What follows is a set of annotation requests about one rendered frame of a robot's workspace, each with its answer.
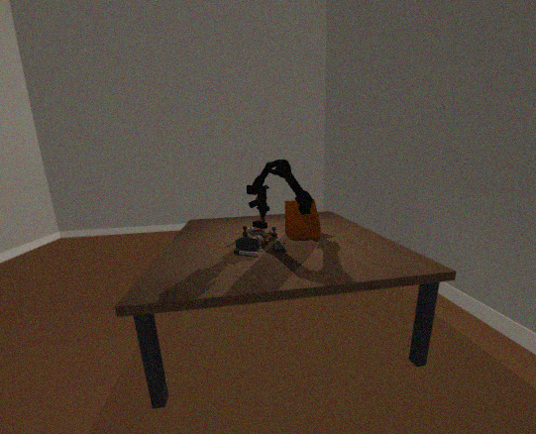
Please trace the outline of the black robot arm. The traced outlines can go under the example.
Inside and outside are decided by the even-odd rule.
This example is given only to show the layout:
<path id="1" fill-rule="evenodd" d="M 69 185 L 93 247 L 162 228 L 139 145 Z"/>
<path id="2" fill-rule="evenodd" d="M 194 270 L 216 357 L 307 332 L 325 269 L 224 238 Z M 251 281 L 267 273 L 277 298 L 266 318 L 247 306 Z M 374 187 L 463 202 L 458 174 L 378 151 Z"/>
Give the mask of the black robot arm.
<path id="1" fill-rule="evenodd" d="M 276 168 L 272 169 L 275 166 Z M 262 173 L 256 177 L 254 183 L 252 185 L 247 185 L 247 193 L 258 196 L 266 196 L 267 189 L 269 187 L 267 185 L 263 186 L 263 184 L 269 172 L 274 175 L 279 175 L 287 181 L 291 189 L 296 194 L 295 201 L 297 202 L 297 204 L 299 204 L 298 209 L 300 214 L 310 214 L 313 198 L 307 191 L 301 188 L 301 186 L 291 173 L 291 167 L 287 160 L 276 160 L 274 162 L 268 162 Z M 260 202 L 257 198 L 256 200 L 249 202 L 250 208 L 254 208 L 257 205 L 259 206 L 259 204 Z"/>

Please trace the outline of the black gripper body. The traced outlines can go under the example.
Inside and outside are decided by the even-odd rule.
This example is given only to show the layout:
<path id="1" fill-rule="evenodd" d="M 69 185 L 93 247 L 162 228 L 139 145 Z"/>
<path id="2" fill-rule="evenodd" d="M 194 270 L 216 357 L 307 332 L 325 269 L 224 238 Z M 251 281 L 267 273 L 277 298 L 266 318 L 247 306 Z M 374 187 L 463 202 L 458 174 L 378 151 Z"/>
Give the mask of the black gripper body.
<path id="1" fill-rule="evenodd" d="M 269 211 L 269 207 L 267 205 L 267 196 L 257 196 L 257 199 L 259 200 L 260 204 L 258 208 L 260 211 Z"/>

